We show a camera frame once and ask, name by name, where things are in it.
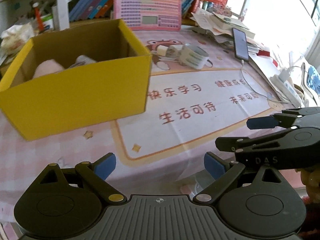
plastic bag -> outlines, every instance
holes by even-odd
[[[1,48],[10,55],[19,52],[26,42],[34,37],[34,31],[30,23],[24,25],[13,25],[1,34]]]

crosshair symbol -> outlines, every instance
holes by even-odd
[[[158,203],[162,203],[165,200],[163,198],[157,198],[155,201],[157,201]]]

gray ribbed plate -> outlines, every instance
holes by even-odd
[[[24,236],[21,240],[31,240]],[[96,226],[68,240],[252,240],[227,228],[212,208],[187,196],[139,196],[107,208]],[[284,240],[299,240],[297,235]]]

power strip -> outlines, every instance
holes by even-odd
[[[281,90],[282,93],[286,95],[294,107],[304,107],[301,98],[287,80],[282,82],[278,75],[270,77],[270,80],[277,88]]]

pink learning board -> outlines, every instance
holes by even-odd
[[[181,0],[114,0],[114,18],[132,30],[179,31]]]

